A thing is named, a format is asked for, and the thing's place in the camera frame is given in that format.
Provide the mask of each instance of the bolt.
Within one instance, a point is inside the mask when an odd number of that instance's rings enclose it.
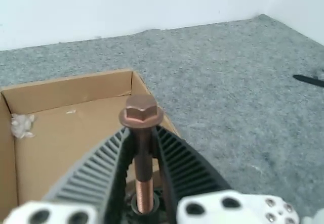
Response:
[[[152,127],[163,120],[163,111],[151,95],[134,95],[126,101],[119,114],[120,123],[130,128],[135,136],[134,156],[136,175],[136,200],[140,213],[149,213],[153,203],[152,180]]]
[[[122,125],[131,129],[146,129],[160,124],[163,111],[151,95],[134,95],[126,101],[126,108],[119,114]]]

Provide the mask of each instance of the cardboard box flap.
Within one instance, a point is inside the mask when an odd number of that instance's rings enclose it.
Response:
[[[0,220],[17,206],[17,183],[14,138],[11,135],[11,115],[0,94]]]
[[[30,114],[61,106],[131,93],[131,70],[72,76],[3,88],[9,109]]]

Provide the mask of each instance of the copper bolt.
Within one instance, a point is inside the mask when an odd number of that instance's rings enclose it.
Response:
[[[152,127],[163,120],[163,111],[151,95],[134,95],[119,114],[120,123],[131,129],[136,139],[135,175],[137,208],[140,213],[153,209]]]

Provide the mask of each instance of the bolt head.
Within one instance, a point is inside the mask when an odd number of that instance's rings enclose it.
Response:
[[[119,114],[119,120],[129,128],[150,128],[162,122],[163,111],[152,95],[132,95]]]
[[[145,121],[157,115],[157,103],[151,95],[134,95],[126,101],[126,117]]]

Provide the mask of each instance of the screw hole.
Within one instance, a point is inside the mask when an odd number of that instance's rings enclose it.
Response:
[[[29,223],[30,224],[43,224],[47,221],[50,216],[48,210],[40,210],[31,216]]]
[[[190,203],[186,207],[186,211],[190,215],[201,215],[205,212],[204,208],[196,203]]]
[[[286,224],[295,224],[295,221],[291,218],[286,218]]]
[[[86,224],[88,221],[88,215],[85,212],[77,212],[73,214],[68,224]]]
[[[239,208],[241,206],[237,200],[232,198],[225,198],[223,199],[222,203],[226,208]]]

